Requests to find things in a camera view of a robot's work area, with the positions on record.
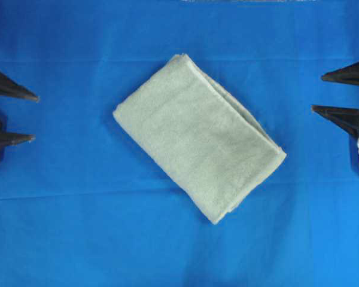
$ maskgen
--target towel fold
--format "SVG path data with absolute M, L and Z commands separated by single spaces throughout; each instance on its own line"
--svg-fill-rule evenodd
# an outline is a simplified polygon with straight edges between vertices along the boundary
M 213 224 L 286 156 L 186 54 L 174 56 L 113 115 Z

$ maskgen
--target blue backdrop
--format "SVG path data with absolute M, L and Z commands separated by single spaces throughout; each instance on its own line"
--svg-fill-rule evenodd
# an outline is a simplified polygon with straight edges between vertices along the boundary
M 210 224 L 112 110 L 188 53 L 287 152 Z M 36 140 L 0 164 L 0 286 L 359 286 L 359 165 L 311 104 L 359 108 L 325 72 L 359 60 L 359 0 L 0 0 L 0 97 Z

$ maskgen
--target black pointed tip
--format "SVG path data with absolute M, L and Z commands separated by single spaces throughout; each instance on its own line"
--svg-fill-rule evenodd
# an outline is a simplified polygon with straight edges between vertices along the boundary
M 311 110 L 313 112 L 316 112 L 317 114 L 324 115 L 326 113 L 326 111 L 327 111 L 327 107 L 312 105 Z
M 332 73 L 324 74 L 323 76 L 321 76 L 321 80 L 325 82 L 336 82 Z
M 22 93 L 19 95 L 20 98 L 25 99 L 25 100 L 32 100 L 36 103 L 38 103 L 40 101 L 40 98 L 38 96 L 36 96 L 35 94 L 29 92 L 29 93 Z
M 24 142 L 32 142 L 35 139 L 34 135 L 16 135 L 12 141 L 11 145 L 18 145 Z

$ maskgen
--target terry cloth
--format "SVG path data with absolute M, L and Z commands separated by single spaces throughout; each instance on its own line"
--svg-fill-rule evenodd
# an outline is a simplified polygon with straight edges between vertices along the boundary
M 214 224 L 286 156 L 186 54 L 174 56 L 113 115 Z

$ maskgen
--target towel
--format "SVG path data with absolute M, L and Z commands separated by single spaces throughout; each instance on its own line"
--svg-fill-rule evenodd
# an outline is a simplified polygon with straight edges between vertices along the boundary
M 186 54 L 175 55 L 113 116 L 213 224 L 286 157 L 250 112 Z

